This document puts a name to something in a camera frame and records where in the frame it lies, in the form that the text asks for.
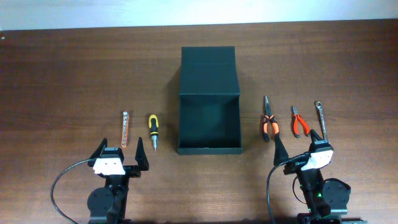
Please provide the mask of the red diagonal cutting pliers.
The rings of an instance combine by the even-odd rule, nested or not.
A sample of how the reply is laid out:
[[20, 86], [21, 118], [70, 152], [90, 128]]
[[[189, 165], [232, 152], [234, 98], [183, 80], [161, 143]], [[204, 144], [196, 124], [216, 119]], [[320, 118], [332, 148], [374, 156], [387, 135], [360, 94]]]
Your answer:
[[304, 119], [301, 117], [301, 115], [298, 113], [298, 110], [295, 106], [291, 107], [292, 110], [292, 131], [293, 134], [296, 138], [300, 137], [299, 131], [298, 131], [298, 124], [301, 124], [303, 127], [304, 135], [309, 136], [310, 135], [310, 128], [308, 124], [304, 121]]

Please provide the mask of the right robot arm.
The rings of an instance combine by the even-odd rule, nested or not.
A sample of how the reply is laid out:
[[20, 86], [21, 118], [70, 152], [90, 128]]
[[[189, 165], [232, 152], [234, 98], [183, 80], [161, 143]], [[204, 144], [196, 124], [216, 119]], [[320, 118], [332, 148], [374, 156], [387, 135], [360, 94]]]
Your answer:
[[299, 213], [297, 223], [342, 223], [341, 216], [348, 213], [351, 187], [336, 178], [323, 178], [321, 169], [331, 162], [334, 149], [313, 129], [310, 137], [308, 151], [295, 157], [277, 149], [274, 167], [284, 166], [284, 174], [295, 174], [299, 181], [308, 212]]

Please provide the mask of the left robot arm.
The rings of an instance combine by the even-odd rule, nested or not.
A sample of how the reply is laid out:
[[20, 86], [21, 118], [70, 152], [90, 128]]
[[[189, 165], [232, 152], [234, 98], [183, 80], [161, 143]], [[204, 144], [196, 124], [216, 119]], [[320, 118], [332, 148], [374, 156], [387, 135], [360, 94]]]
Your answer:
[[106, 138], [89, 157], [88, 166], [105, 180], [104, 186], [92, 191], [88, 197], [90, 223], [132, 223], [132, 220], [126, 218], [129, 180], [139, 178], [142, 171], [149, 170], [142, 138], [137, 142], [135, 160], [136, 165], [124, 165], [122, 149], [109, 147]]

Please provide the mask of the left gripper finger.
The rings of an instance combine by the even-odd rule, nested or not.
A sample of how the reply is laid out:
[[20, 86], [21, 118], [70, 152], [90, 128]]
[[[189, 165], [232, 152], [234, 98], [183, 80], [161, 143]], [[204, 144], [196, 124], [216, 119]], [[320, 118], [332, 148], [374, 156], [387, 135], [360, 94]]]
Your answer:
[[145, 154], [144, 145], [141, 137], [139, 137], [137, 142], [135, 160], [140, 170], [143, 171], [149, 170], [149, 161], [147, 160], [147, 156]]
[[92, 155], [89, 157], [88, 161], [88, 166], [93, 167], [95, 164], [95, 160], [100, 157], [101, 153], [103, 152], [103, 149], [107, 147], [108, 140], [106, 138], [103, 138], [102, 142], [98, 146], [98, 148], [92, 153]]

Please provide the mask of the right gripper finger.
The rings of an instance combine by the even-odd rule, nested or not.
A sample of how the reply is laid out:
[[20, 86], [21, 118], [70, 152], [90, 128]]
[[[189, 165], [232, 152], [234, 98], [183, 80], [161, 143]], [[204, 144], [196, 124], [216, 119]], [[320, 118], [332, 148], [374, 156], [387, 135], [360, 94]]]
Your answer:
[[312, 142], [324, 140], [321, 136], [319, 136], [319, 134], [314, 129], [310, 130], [310, 137], [311, 137]]
[[274, 142], [275, 142], [274, 166], [277, 166], [287, 161], [289, 159], [289, 155], [282, 143], [279, 134], [275, 135]]

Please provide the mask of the silver ring wrench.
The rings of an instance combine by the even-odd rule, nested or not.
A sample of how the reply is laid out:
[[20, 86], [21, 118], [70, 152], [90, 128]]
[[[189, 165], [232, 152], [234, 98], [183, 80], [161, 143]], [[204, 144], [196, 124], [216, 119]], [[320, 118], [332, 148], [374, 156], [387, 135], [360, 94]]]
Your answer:
[[320, 125], [322, 127], [323, 138], [324, 138], [324, 140], [327, 141], [328, 140], [328, 133], [327, 133], [326, 126], [325, 126], [325, 117], [324, 117], [324, 114], [323, 114], [322, 103], [320, 101], [316, 101], [315, 102], [315, 107], [316, 107], [316, 109], [318, 111], [318, 115], [319, 115], [319, 119], [320, 119]]

